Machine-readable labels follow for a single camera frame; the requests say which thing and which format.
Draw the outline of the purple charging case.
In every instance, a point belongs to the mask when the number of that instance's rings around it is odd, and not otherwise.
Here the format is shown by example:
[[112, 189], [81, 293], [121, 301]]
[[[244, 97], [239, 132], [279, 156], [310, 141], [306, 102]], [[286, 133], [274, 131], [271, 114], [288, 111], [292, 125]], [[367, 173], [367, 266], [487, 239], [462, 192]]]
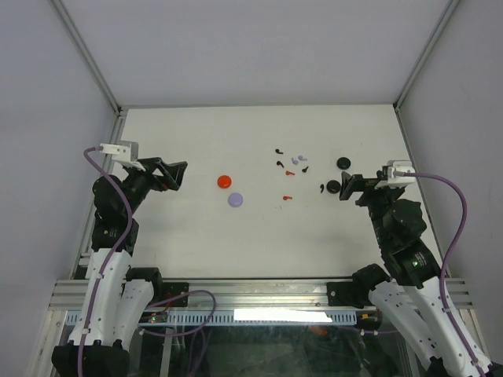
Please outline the purple charging case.
[[238, 192], [233, 192], [228, 197], [228, 204], [231, 207], [234, 207], [234, 208], [240, 207], [243, 204], [243, 202], [244, 202], [244, 197]]

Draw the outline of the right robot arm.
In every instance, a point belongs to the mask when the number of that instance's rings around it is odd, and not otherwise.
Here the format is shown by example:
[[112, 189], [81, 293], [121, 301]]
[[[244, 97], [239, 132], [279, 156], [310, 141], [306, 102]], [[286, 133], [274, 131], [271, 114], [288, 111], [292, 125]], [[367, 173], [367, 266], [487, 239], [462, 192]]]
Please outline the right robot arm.
[[358, 192], [369, 213], [383, 265], [351, 276], [341, 299], [373, 304], [408, 342], [429, 376], [488, 376], [492, 362], [480, 349], [446, 287], [446, 263], [438, 263], [421, 239], [427, 225], [421, 205], [404, 199], [420, 177], [408, 161], [390, 161], [374, 178], [341, 174], [340, 200]]

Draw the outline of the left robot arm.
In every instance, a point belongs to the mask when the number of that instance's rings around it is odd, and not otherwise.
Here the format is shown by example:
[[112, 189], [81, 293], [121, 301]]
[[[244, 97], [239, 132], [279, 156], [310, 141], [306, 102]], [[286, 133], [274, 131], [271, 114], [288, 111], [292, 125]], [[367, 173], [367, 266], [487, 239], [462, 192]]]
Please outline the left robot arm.
[[134, 212], [151, 192], [177, 191], [186, 161], [161, 158], [124, 163], [127, 176], [102, 174], [93, 184], [94, 229], [89, 280], [79, 318], [68, 341], [55, 346], [51, 361], [61, 376], [126, 376], [129, 348], [147, 305], [164, 297], [156, 267], [131, 265], [139, 224]]

